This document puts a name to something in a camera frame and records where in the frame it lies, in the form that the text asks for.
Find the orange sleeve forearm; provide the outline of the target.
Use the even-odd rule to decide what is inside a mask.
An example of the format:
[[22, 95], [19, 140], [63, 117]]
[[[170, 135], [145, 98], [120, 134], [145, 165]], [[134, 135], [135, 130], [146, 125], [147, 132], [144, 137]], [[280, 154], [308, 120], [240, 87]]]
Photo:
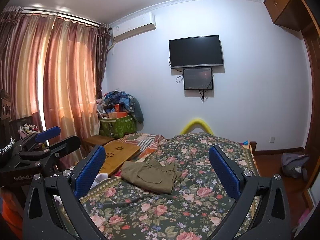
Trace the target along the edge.
[[15, 195], [1, 187], [3, 218], [18, 239], [23, 239], [23, 209]]

